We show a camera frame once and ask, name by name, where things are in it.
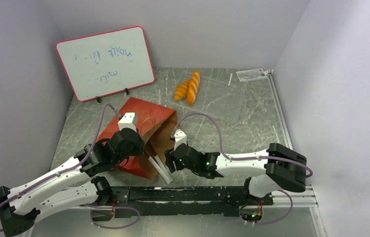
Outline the long orange baguette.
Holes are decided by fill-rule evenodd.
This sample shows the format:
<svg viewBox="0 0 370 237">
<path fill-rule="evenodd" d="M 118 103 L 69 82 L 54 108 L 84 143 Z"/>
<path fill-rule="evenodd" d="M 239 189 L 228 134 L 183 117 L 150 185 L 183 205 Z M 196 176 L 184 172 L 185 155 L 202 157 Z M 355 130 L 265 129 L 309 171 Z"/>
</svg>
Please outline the long orange baguette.
<svg viewBox="0 0 370 237">
<path fill-rule="evenodd" d="M 192 106 L 196 101 L 197 92 L 201 83 L 201 75 L 199 71 L 194 71 L 188 81 L 186 100 L 188 105 Z"/>
</svg>

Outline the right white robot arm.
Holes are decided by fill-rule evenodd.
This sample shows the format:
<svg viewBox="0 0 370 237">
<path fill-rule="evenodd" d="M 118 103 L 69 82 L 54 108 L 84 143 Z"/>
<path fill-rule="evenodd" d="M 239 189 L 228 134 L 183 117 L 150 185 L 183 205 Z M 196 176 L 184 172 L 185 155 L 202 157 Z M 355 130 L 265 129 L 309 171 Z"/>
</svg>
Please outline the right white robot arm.
<svg viewBox="0 0 370 237">
<path fill-rule="evenodd" d="M 254 153 L 225 155 L 202 153 L 180 144 L 166 150 L 165 157 L 170 172 L 188 169 L 206 179 L 245 175 L 242 199 L 247 204 L 255 204 L 277 190 L 303 193 L 311 173 L 305 156 L 279 143 L 271 143 L 268 149 Z"/>
</svg>

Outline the small striped orange croissant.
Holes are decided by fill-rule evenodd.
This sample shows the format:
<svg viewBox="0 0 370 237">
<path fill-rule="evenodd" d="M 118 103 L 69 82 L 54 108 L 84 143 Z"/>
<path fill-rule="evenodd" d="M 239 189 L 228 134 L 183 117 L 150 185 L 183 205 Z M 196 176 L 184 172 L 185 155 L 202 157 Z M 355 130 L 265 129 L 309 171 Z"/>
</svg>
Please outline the small striped orange croissant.
<svg viewBox="0 0 370 237">
<path fill-rule="evenodd" d="M 184 81 L 179 84 L 175 89 L 174 100 L 180 101 L 187 97 L 187 90 L 188 90 L 189 81 Z"/>
</svg>

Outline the red paper bag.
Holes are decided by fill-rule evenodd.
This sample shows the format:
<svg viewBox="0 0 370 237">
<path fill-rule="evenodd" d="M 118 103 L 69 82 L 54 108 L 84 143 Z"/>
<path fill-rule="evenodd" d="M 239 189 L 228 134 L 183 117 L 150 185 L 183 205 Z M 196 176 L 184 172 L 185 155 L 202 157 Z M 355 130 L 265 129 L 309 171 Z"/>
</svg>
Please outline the red paper bag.
<svg viewBox="0 0 370 237">
<path fill-rule="evenodd" d="M 174 147 L 170 140 L 171 133 L 178 122 L 177 111 L 149 101 L 131 97 L 119 110 L 121 114 L 135 113 L 138 117 L 136 128 L 146 143 L 145 154 L 130 157 L 127 161 L 113 167 L 135 176 L 154 179 L 159 172 L 149 161 L 149 157 L 159 157 L 166 161 L 165 151 Z"/>
</svg>

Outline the white handled metal tongs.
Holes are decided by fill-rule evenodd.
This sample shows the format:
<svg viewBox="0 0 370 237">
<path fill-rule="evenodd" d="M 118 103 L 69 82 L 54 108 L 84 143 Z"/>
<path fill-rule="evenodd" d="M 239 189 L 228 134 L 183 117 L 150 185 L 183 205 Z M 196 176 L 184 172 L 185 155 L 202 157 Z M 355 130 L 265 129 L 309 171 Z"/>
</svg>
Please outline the white handled metal tongs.
<svg viewBox="0 0 370 237">
<path fill-rule="evenodd" d="M 165 165 L 163 164 L 161 158 L 158 155 L 151 156 L 149 153 L 145 152 L 148 155 L 148 160 L 151 165 L 156 169 L 156 171 L 161 175 L 167 184 L 170 184 L 173 181 L 173 178 L 169 175 Z"/>
</svg>

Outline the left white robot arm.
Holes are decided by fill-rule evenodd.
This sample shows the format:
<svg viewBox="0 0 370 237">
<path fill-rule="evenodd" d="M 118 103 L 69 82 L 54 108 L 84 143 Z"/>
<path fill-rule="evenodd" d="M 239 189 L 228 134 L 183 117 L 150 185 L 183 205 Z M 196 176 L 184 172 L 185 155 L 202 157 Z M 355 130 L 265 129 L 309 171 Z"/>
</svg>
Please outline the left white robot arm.
<svg viewBox="0 0 370 237">
<path fill-rule="evenodd" d="M 1 232 L 6 237 L 28 236 L 40 220 L 85 204 L 106 205 L 113 200 L 109 171 L 130 156 L 142 155 L 140 135 L 123 128 L 109 139 L 86 145 L 59 167 L 16 188 L 0 187 Z"/>
</svg>

